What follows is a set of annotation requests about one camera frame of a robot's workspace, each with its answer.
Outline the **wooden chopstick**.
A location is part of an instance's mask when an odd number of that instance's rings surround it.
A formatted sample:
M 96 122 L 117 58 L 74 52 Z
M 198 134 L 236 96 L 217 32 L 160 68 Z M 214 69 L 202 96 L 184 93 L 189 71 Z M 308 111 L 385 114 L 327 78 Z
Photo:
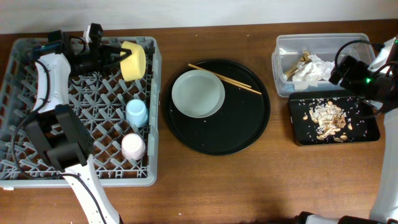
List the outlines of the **wooden chopstick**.
M 188 66 L 189 66 L 189 67 L 192 67 L 192 68 L 195 68 L 195 69 L 197 69 L 197 70 L 204 70 L 204 71 L 210 72 L 210 73 L 216 75 L 218 78 L 220 78 L 220 79 L 222 79 L 222 80 L 227 80 L 227 81 L 230 81 L 230 82 L 235 83 L 235 84 L 239 84 L 239 85 L 242 85 L 242 86 L 245 86 L 245 87 L 248 87 L 248 88 L 252 88 L 252 86 L 250 86 L 250 85 L 247 85 L 247 84 L 245 84 L 245 83 L 239 82 L 239 81 L 237 81 L 237 80 L 233 80 L 232 78 L 228 78 L 228 77 L 226 77 L 226 76 L 220 75 L 220 74 L 215 73 L 215 72 L 212 72 L 212 71 L 210 71 L 210 70 L 207 70 L 207 69 L 198 67 L 198 66 L 196 66 L 196 65 L 194 65 L 194 64 L 190 64 L 190 63 L 189 63 Z
M 256 93 L 256 94 L 258 94 L 258 95 L 261 95 L 261 94 L 262 94 L 262 93 L 259 92 L 259 91 L 253 90 L 252 88 L 249 88 L 249 87 L 247 87 L 247 86 L 245 86 L 245 85 L 238 84 L 237 82 L 234 82 L 234 81 L 231 81 L 231 80 L 227 80 L 227 79 L 221 78 L 221 77 L 219 77 L 219 79 L 220 79 L 221 81 L 224 81 L 224 82 L 226 82 L 226 83 L 232 84 L 232 85 L 237 86 L 237 87 L 240 87 L 240 88 L 245 89 L 245 90 L 247 90 L 247 91 Z

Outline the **yellow bowl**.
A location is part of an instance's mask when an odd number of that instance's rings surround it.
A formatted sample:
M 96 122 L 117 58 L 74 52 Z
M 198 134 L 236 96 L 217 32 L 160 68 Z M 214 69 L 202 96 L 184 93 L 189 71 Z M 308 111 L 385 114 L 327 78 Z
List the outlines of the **yellow bowl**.
M 146 55 L 144 48 L 132 42 L 124 41 L 121 46 L 132 52 L 121 63 L 121 73 L 126 82 L 141 79 L 146 72 Z

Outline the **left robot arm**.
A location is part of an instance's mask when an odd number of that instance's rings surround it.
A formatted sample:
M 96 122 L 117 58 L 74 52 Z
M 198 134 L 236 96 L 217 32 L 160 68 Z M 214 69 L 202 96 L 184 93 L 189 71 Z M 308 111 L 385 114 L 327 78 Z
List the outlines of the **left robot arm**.
M 46 44 L 33 49 L 37 99 L 17 128 L 24 129 L 40 158 L 55 169 L 49 179 L 68 182 L 90 223 L 122 223 L 96 175 L 93 138 L 69 104 L 68 82 L 70 77 L 108 72 L 134 57 L 143 68 L 145 53 L 133 50 L 130 42 L 102 44 L 102 36 L 101 29 L 89 30 L 76 53 L 74 36 L 56 30 L 48 33 Z

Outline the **pink cup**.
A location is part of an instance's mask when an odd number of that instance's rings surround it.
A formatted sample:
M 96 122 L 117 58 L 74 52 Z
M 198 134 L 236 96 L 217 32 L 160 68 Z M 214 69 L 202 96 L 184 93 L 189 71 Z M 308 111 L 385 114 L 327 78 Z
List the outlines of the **pink cup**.
M 121 152 L 126 159 L 138 161 L 146 152 L 145 142 L 138 134 L 127 134 L 122 139 Z

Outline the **blue cup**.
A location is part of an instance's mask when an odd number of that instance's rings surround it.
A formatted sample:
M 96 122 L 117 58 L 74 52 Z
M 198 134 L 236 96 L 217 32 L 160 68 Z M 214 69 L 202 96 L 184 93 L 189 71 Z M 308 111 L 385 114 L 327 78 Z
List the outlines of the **blue cup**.
M 149 112 L 146 104 L 139 99 L 130 100 L 126 105 L 126 121 L 137 128 L 146 125 L 149 119 Z

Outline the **white paper napkin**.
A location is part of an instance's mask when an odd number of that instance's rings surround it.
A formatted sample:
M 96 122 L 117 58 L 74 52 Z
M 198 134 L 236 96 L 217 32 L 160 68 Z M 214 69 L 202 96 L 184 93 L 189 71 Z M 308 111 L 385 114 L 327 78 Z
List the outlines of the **white paper napkin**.
M 292 76 L 293 82 L 317 82 L 320 80 L 329 80 L 331 71 L 334 69 L 334 63 L 323 61 L 315 54 L 309 56 L 311 62 L 300 67 Z

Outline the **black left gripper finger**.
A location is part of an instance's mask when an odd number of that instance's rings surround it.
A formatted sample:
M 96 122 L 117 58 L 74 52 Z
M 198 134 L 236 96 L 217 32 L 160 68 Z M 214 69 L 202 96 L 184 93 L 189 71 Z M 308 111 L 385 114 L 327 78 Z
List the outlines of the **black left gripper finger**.
M 116 54 L 116 53 L 124 53 L 125 55 L 131 55 L 132 54 L 132 51 L 130 49 L 126 49 L 126 48 L 123 48 L 123 47 L 114 47 L 114 46 L 108 45 L 107 48 L 109 49 L 109 51 L 112 54 Z
M 115 67 L 120 66 L 120 64 L 121 64 L 124 60 L 126 60 L 128 57 L 130 57 L 131 55 L 132 55 L 132 54 L 127 54 L 127 53 L 120 55 L 119 57 L 117 57 L 115 60 L 113 60 L 113 61 L 108 65 L 108 68 L 115 68 Z

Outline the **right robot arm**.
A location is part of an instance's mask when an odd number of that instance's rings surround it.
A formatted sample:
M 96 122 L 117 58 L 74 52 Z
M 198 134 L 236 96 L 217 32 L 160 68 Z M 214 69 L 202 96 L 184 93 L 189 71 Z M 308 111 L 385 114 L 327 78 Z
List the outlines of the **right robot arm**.
M 370 64 L 345 56 L 338 61 L 341 51 L 351 44 L 372 45 L 379 54 Z M 344 44 L 336 53 L 335 68 L 329 82 L 340 85 L 377 109 L 362 119 L 370 119 L 384 114 L 386 143 L 382 165 L 381 181 L 376 201 L 369 218 L 343 216 L 325 218 L 310 212 L 302 212 L 295 217 L 295 223 L 397 223 L 397 37 L 383 44 L 368 40 L 352 40 Z

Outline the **brown foil wrapper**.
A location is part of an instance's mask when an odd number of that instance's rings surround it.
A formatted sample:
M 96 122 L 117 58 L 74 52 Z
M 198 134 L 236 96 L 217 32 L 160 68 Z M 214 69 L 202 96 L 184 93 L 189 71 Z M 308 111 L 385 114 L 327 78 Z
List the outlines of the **brown foil wrapper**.
M 305 51 L 305 52 L 303 53 L 303 56 L 300 57 L 300 58 L 292 65 L 292 67 L 291 67 L 288 71 L 286 71 L 286 72 L 284 73 L 284 75 L 286 76 L 286 78 L 287 78 L 287 79 L 290 79 L 300 67 L 302 67 L 302 66 L 305 65 L 306 63 L 311 62 L 309 56 L 310 56 L 310 52 Z

